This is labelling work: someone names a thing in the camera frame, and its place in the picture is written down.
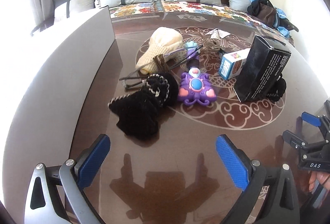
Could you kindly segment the person's right hand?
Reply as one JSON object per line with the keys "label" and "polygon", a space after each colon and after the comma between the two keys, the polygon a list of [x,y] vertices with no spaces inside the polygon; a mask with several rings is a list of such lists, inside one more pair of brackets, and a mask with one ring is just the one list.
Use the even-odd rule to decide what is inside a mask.
{"label": "person's right hand", "polygon": [[309,178],[309,192],[312,192],[318,181],[326,190],[330,190],[329,173],[322,171],[312,171]]}

